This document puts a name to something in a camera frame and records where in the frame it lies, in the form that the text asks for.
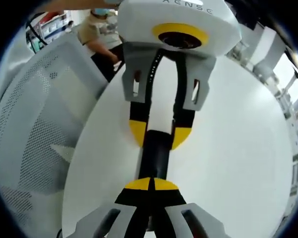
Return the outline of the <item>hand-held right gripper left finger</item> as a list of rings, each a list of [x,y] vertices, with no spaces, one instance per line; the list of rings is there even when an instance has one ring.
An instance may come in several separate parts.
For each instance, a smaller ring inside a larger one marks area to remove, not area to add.
[[[115,202],[105,203],[80,219],[75,238],[143,238],[149,224],[151,178],[128,183]]]

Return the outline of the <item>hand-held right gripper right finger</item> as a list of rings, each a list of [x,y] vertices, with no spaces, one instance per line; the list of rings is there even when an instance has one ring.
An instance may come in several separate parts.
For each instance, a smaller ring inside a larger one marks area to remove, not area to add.
[[[196,203],[187,203],[172,182],[152,178],[152,229],[157,238],[227,238],[224,225]]]

